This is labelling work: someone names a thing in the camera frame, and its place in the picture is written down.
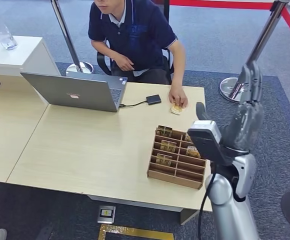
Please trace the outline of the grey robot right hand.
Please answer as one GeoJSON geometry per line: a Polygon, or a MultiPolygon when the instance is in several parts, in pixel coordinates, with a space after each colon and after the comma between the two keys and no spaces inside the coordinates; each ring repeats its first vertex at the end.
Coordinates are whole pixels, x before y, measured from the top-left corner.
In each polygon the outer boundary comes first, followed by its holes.
{"type": "Polygon", "coordinates": [[[197,149],[207,146],[245,153],[256,141],[263,118],[263,74],[257,62],[253,61],[242,68],[241,79],[245,89],[231,121],[223,129],[210,119],[202,103],[196,103],[198,119],[187,133],[197,149]]]}

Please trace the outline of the person's right hand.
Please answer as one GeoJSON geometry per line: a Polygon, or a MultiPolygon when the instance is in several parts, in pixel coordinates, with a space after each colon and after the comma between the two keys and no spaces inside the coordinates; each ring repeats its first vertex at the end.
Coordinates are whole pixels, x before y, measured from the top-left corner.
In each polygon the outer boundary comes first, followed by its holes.
{"type": "Polygon", "coordinates": [[[134,70],[134,63],[125,55],[116,52],[113,59],[122,71],[128,72],[134,70]]]}

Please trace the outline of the person's left hand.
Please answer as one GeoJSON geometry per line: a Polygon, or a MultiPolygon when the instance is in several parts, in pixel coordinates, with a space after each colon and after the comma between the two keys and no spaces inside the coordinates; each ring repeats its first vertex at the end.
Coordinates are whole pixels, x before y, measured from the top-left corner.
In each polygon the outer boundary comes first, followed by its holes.
{"type": "Polygon", "coordinates": [[[168,93],[168,99],[171,104],[186,108],[188,104],[188,98],[185,94],[182,85],[172,84],[168,93]]]}

